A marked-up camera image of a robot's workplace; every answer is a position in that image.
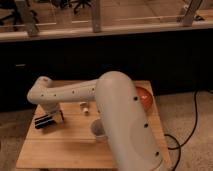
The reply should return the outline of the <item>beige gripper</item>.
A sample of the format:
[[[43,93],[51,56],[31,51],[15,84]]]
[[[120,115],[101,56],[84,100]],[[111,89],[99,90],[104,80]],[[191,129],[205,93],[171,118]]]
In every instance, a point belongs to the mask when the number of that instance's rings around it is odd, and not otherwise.
[[[47,114],[51,116],[56,123],[61,123],[64,121],[63,112],[59,104],[49,105],[47,108]]]

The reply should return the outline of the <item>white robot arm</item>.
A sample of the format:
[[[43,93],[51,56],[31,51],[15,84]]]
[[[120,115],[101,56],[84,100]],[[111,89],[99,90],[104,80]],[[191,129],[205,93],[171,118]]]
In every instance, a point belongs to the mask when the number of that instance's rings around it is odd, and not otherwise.
[[[166,171],[136,86],[129,76],[110,71],[91,81],[53,87],[39,77],[27,99],[48,114],[61,102],[94,101],[118,171]]]

